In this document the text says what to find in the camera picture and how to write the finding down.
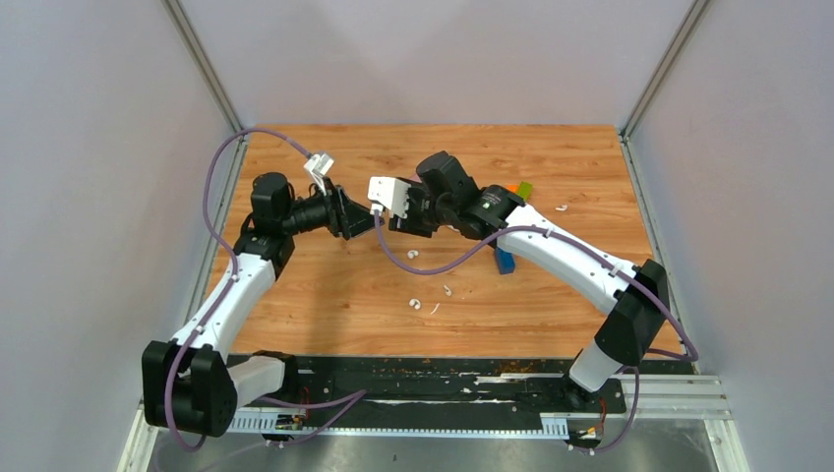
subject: wooden table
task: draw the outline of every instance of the wooden table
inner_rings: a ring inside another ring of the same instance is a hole
[[[367,205],[372,175],[409,177],[439,150],[457,156],[479,186],[533,184],[530,203],[600,249],[642,263],[651,256],[640,211],[611,126],[275,126],[334,159],[329,173]],[[252,180],[278,171],[306,195],[303,158],[271,136],[252,138],[224,236],[234,242]],[[555,208],[567,204],[567,211]],[[394,252],[420,268],[441,266],[473,245],[446,228],[432,239],[386,232]],[[538,266],[516,258],[499,275],[491,249],[435,276],[392,264],[373,232],[351,241],[324,229],[295,237],[295,253],[240,331],[233,350],[294,354],[573,357],[605,319]],[[419,257],[406,259],[416,249]],[[228,259],[219,254],[213,286]],[[445,294],[444,284],[452,290]],[[412,298],[421,310],[408,305]],[[432,314],[435,305],[438,309]],[[668,324],[655,347],[681,352]]]

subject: white wall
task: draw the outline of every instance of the white wall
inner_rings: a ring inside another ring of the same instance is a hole
[[[830,470],[834,3],[713,2],[633,140],[755,472]]]
[[[0,468],[115,468],[226,133],[160,2],[0,2]]]
[[[623,125],[691,0],[183,0],[254,123]]]

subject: blue block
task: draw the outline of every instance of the blue block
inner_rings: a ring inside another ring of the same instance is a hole
[[[507,251],[496,248],[496,264],[498,265],[498,273],[501,275],[515,272],[515,259]]]

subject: robotic arm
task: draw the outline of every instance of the robotic arm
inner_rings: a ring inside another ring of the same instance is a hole
[[[293,356],[260,351],[231,368],[226,360],[243,322],[289,262],[295,249],[293,236],[323,227],[333,236],[349,240],[374,227],[369,210],[351,201],[341,186],[333,185],[326,177],[331,165],[327,154],[314,154],[308,159],[305,169],[316,191],[307,199],[296,198],[283,174],[271,172],[255,179],[252,212],[234,245],[238,273],[232,273],[234,265],[230,262],[223,276],[223,280],[232,277],[231,288],[218,284],[169,341],[152,341],[143,353],[145,418],[150,425],[168,426],[164,398],[167,376],[177,352],[195,330],[198,335],[186,346],[170,399],[179,430],[219,437],[239,407],[263,395],[285,393],[291,398],[298,391]],[[209,323],[201,326],[209,312]]]
[[[417,175],[419,182],[371,178],[371,212],[387,209],[389,230],[432,237],[441,225],[450,225],[465,238],[483,240],[507,228],[541,228],[538,234],[506,231],[491,245],[542,267],[608,314],[570,367],[565,393],[571,402],[583,404],[623,366],[639,364],[665,317],[627,278],[644,285],[668,307],[666,271],[661,265],[647,260],[638,266],[593,248],[504,187],[479,189],[460,162],[444,151],[423,160]],[[555,234],[561,237],[549,237]]]

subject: gray wall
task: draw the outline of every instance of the gray wall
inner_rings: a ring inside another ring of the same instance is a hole
[[[227,133],[160,2],[0,2],[0,468],[115,468]]]
[[[834,3],[713,2],[633,142],[754,471],[830,470]]]
[[[691,0],[183,0],[248,124],[622,125]]]

